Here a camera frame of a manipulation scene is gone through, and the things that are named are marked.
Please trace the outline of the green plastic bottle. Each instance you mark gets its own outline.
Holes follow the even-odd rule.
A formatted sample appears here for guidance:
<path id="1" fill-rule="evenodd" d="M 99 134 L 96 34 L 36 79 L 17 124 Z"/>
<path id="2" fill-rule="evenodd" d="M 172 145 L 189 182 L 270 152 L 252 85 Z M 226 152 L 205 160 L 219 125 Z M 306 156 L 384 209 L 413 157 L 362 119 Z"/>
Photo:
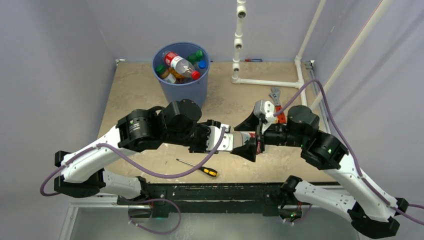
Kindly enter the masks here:
<path id="1" fill-rule="evenodd" d="M 192 65 L 195 65 L 196 62 L 201 61 L 203 58 L 204 58 L 204 52 L 202 50 L 197 50 L 196 52 L 190 54 L 186 59 Z"/>

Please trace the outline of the red label clear bottle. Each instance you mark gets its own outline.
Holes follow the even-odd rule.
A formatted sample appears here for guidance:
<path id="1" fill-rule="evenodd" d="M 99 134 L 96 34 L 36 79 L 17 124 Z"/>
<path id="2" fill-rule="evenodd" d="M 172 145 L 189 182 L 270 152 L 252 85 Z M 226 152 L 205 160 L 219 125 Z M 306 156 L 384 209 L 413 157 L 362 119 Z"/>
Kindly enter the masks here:
<path id="1" fill-rule="evenodd" d="M 191 78 L 196 81 L 202 76 L 193 64 L 174 51 L 163 52 L 162 58 L 167 65 L 185 78 Z"/>

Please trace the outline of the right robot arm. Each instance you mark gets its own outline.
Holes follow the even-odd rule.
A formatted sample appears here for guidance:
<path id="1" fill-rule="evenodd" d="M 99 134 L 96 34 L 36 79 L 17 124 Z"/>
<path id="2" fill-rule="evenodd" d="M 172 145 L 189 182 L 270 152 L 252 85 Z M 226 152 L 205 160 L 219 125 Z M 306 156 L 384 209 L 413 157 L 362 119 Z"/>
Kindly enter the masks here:
<path id="1" fill-rule="evenodd" d="M 267 145 L 300 148 L 301 158 L 331 176 L 346 194 L 331 192 L 291 175 L 277 196 L 282 205 L 295 201 L 309 203 L 343 217 L 369 238 L 395 236 L 400 228 L 395 217 L 404 213 L 409 203 L 390 196 L 369 179 L 356 167 L 348 148 L 334 135 L 319 129 L 319 121 L 319 117 L 304 105 L 291 107 L 285 124 L 266 120 L 261 112 L 254 110 L 235 128 L 251 136 L 235 148 L 233 154 L 254 162 Z"/>

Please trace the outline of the red cap clear bottle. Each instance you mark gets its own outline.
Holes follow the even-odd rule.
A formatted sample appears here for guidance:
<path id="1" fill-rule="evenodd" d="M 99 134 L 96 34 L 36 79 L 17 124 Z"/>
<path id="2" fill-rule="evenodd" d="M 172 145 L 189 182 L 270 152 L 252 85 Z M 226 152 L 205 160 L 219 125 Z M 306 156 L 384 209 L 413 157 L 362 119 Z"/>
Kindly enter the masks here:
<path id="1" fill-rule="evenodd" d="M 250 138 L 254 138 L 256 135 L 254 132 L 249 131 L 234 131 L 232 134 L 234 149 L 246 145 Z"/>

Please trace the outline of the orange juice bottle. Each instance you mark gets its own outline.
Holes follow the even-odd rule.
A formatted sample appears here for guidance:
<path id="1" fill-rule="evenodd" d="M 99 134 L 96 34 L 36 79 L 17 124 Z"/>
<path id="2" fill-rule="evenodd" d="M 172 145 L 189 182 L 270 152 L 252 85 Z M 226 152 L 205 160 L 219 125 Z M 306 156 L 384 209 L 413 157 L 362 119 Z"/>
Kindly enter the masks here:
<path id="1" fill-rule="evenodd" d="M 178 79 L 178 80 L 182 80 L 182 79 L 184 79 L 185 77 L 183 76 L 183 75 L 181 75 L 181 74 L 179 74 L 175 69 L 173 69 L 172 67 L 170 67 L 169 69 L 168 69 L 169 71 L 170 71 L 170 73 L 176 78 L 176 79 Z"/>

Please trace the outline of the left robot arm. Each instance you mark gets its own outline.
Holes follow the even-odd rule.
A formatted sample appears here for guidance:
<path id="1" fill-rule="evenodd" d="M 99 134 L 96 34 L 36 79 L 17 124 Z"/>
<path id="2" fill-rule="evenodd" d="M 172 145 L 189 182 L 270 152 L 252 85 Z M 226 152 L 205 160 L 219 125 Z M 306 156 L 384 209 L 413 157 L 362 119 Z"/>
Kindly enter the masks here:
<path id="1" fill-rule="evenodd" d="M 124 157 L 156 150 L 164 143 L 211 157 L 218 147 L 214 136 L 222 135 L 225 129 L 215 120 L 200 122 L 201 116 L 200 107 L 190 99 L 133 110 L 84 149 L 55 154 L 59 170 L 53 184 L 55 192 L 73 198 L 107 193 L 138 205 L 146 203 L 149 191 L 144 178 L 118 175 L 105 167 Z"/>

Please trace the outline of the green cap tea bottle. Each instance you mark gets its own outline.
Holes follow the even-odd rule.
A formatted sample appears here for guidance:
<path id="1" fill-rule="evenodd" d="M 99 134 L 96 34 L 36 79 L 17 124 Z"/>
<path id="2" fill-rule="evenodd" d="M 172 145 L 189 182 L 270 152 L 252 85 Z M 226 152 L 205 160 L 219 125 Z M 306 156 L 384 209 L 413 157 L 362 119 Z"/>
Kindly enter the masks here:
<path id="1" fill-rule="evenodd" d="M 157 76 L 166 83 L 175 84 L 177 82 L 175 76 L 162 64 L 158 65 L 154 71 Z"/>

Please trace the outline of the small Pepsi bottle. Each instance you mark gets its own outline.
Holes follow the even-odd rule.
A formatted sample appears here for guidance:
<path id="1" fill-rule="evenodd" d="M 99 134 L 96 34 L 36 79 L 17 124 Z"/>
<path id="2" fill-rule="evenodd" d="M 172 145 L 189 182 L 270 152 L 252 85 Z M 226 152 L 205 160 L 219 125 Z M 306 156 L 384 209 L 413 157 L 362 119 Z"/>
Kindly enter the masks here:
<path id="1" fill-rule="evenodd" d="M 205 60 L 196 61 L 194 67 L 202 76 L 207 70 L 207 63 Z"/>

